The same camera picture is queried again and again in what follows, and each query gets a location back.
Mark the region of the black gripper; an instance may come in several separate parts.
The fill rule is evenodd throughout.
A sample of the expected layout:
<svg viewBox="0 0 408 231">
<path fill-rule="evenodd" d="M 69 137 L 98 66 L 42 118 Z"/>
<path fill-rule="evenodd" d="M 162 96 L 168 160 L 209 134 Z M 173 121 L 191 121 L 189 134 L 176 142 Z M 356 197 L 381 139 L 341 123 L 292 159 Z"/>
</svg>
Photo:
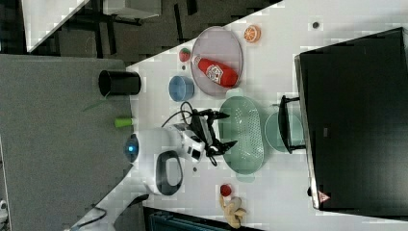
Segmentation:
<svg viewBox="0 0 408 231">
<path fill-rule="evenodd" d="M 212 109 L 191 112 L 191 130 L 205 142 L 206 155 L 208 157 L 224 155 L 237 141 L 220 142 L 215 134 L 213 123 L 216 119 L 229 117 L 228 114 L 213 111 Z"/>
</svg>

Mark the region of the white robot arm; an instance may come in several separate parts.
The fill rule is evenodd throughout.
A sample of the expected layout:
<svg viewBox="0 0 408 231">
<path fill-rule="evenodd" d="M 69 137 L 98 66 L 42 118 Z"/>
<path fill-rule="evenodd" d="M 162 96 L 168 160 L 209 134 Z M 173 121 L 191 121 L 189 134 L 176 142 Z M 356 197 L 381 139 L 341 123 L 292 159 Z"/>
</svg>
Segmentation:
<svg viewBox="0 0 408 231">
<path fill-rule="evenodd" d="M 214 131 L 215 120 L 229 115 L 212 109 L 187 112 L 190 122 L 165 124 L 141 130 L 128 139 L 124 154 L 136 167 L 138 178 L 154 194 L 173 195 L 183 185 L 181 160 L 199 163 L 207 157 L 216 167 L 215 156 L 223 156 L 237 141 L 221 142 Z"/>
</svg>

